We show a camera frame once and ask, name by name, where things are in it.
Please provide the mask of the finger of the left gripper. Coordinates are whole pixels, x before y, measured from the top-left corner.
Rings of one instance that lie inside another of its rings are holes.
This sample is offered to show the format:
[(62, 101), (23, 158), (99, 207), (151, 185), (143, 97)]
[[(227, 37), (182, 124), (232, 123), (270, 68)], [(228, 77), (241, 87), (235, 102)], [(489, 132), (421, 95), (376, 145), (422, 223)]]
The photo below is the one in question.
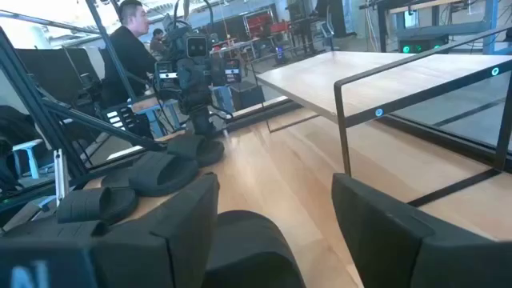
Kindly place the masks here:
[(172, 62), (156, 62), (154, 65), (154, 88), (164, 100), (178, 97), (177, 73)]
[(222, 84), (224, 86), (242, 81), (241, 62), (236, 58), (222, 60)]

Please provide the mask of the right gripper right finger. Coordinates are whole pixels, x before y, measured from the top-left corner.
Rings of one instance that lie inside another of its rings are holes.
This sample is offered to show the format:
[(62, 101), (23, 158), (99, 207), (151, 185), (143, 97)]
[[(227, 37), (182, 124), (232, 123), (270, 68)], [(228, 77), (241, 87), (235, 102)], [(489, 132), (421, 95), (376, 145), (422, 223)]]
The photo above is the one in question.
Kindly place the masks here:
[(512, 288), (512, 241), (425, 213), (344, 173), (336, 219), (365, 288)]

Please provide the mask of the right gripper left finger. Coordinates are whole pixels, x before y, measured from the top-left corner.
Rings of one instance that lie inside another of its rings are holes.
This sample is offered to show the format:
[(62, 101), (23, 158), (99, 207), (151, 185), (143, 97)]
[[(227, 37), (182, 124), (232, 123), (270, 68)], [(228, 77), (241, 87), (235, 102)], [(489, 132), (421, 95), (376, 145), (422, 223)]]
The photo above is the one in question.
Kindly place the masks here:
[(199, 288), (218, 211), (204, 174), (143, 216), (20, 225), (0, 237), (0, 288)]

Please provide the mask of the black rubber slide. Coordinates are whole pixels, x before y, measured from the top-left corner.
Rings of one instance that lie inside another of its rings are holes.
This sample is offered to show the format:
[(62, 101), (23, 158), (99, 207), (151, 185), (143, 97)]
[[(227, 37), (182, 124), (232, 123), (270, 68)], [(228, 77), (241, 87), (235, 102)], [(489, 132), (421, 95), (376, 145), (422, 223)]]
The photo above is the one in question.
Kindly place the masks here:
[(202, 288), (306, 288), (278, 226), (248, 210), (218, 215)]
[(195, 160), (200, 167), (219, 162), (224, 155), (224, 145), (201, 135), (181, 134), (167, 143), (167, 153)]
[(136, 192), (129, 187), (99, 187), (69, 192), (60, 201), (58, 223), (102, 221), (108, 225), (130, 216), (138, 205)]

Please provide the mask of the large grey cylindrical appliance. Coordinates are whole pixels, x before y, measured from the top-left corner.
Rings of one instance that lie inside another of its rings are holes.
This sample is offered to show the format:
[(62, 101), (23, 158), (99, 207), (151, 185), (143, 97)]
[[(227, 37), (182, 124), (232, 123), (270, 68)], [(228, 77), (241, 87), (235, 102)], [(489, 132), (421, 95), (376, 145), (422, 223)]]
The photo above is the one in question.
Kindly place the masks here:
[(193, 159), (147, 152), (127, 168), (105, 176), (101, 186), (129, 187), (138, 196), (161, 197), (173, 194), (192, 182), (199, 171)]

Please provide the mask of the black crate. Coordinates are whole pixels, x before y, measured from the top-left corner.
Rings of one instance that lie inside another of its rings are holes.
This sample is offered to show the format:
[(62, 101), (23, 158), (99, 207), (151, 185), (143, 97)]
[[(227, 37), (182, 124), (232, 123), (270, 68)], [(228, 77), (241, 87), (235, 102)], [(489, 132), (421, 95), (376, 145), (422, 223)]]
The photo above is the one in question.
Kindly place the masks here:
[(262, 88), (252, 82), (234, 83), (230, 85), (230, 91), (236, 111), (261, 104), (265, 101)]

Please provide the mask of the person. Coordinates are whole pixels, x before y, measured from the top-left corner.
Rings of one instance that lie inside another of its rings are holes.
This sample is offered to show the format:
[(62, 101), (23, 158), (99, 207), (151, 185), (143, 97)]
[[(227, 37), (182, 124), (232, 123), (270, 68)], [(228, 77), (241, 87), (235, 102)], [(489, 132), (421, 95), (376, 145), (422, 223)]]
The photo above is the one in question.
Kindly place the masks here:
[(154, 29), (153, 36), (150, 41), (150, 52), (155, 57), (162, 57), (166, 52), (166, 46), (163, 44), (164, 32), (162, 29)]
[[(149, 20), (139, 0), (124, 0), (119, 6), (121, 26), (110, 34), (109, 39), (122, 67), (129, 74), (140, 78), (140, 82), (127, 77), (136, 97), (146, 91), (148, 74), (154, 72), (156, 59), (138, 39), (149, 32)], [(108, 51), (105, 57), (105, 77), (103, 86), (103, 105), (108, 108), (127, 102), (130, 98), (112, 62)]]

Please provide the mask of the red cabinet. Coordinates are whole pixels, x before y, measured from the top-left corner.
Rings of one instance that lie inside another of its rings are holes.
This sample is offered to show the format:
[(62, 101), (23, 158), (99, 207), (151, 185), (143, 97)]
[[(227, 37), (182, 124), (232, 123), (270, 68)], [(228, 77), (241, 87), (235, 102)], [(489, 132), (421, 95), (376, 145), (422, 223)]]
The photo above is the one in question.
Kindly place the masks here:
[(275, 20), (270, 10), (246, 14), (243, 16), (243, 21), (250, 39), (258, 38), (266, 26), (270, 29), (271, 35), (287, 32), (290, 27), (288, 21)]

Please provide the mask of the black device white labels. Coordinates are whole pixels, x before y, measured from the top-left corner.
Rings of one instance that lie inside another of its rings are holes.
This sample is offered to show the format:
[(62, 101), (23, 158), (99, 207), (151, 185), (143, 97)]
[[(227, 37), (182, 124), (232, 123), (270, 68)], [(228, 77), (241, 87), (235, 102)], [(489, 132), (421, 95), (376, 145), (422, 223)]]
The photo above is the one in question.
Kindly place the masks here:
[(114, 127), (135, 133), (138, 121), (128, 104), (109, 107), (101, 111), (102, 119)]

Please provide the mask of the black partition panel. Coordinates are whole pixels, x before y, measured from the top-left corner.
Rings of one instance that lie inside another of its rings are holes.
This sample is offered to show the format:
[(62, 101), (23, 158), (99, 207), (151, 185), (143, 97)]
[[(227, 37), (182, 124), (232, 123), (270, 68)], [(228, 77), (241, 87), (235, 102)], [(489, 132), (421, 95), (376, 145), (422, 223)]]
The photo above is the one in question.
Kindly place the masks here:
[(16, 49), (16, 52), (40, 86), (61, 102), (74, 103), (78, 91), (83, 88), (80, 81), (82, 74), (99, 80), (83, 48)]

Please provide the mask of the white stool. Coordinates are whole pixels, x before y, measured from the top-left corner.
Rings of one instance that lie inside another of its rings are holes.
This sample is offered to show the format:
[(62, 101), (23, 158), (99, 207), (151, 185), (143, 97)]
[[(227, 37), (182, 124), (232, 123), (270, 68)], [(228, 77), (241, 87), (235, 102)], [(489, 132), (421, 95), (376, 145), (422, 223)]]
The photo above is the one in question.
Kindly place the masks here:
[(29, 142), (20, 143), (13, 146), (13, 151), (24, 150), (27, 153), (30, 174), (32, 179), (39, 179), (38, 162), (34, 155), (34, 147), (42, 143), (42, 139), (35, 139)]

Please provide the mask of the computer with green lights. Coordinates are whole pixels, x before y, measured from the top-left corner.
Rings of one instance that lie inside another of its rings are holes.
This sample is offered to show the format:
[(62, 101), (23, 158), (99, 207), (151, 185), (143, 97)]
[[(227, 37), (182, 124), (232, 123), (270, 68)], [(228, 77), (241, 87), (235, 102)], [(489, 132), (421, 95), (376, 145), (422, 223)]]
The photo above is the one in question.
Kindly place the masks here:
[(419, 54), (427, 50), (437, 49), (448, 42), (448, 34), (419, 38), (400, 38), (398, 40), (398, 52), (404, 54)]

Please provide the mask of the black aluminium rig frame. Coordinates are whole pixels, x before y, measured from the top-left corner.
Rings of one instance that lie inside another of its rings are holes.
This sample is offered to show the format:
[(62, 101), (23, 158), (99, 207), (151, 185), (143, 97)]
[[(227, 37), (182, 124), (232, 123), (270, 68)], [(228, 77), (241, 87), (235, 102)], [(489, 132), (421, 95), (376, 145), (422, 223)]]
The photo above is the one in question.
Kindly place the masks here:
[(66, 168), (64, 171), (68, 173), (63, 178), (62, 182), (64, 184), (81, 187), (89, 180), (103, 176), (110, 170), (124, 165), (126, 162), (122, 159), (112, 160), (96, 168), (85, 167), (79, 154), (65, 135), (58, 119), (60, 116), (80, 122), (89, 128), (95, 128), (101, 132), (108, 133), (135, 146), (141, 146), (144, 150), (160, 151), (165, 149), (164, 142), (139, 137), (136, 134), (74, 110), (63, 102), (44, 98), (42, 93), (36, 88), (33, 79), (28, 76), (24, 64), (2, 26), (0, 26), (0, 69), (25, 108), (33, 116), (36, 126), (41, 130), (50, 147), (62, 151), (61, 160), (65, 162)]

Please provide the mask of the silver metal bracket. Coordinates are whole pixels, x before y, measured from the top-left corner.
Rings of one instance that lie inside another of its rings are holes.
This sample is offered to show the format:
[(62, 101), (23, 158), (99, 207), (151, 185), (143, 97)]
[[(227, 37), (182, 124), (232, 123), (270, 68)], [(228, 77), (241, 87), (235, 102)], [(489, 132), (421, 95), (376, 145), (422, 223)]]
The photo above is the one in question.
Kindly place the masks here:
[(54, 151), (54, 178), (56, 205), (69, 193), (69, 171), (67, 167), (66, 154), (62, 149)]

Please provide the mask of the blue desk frame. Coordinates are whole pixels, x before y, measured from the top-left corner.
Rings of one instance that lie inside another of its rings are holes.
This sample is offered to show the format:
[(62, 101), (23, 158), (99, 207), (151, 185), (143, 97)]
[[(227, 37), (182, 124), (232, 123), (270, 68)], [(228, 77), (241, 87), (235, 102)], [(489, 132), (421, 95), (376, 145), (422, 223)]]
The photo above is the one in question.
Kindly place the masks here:
[(449, 35), (449, 42), (476, 35), (498, 25), (501, 0), (413, 0), (389, 10), (394, 36), (400, 38)]

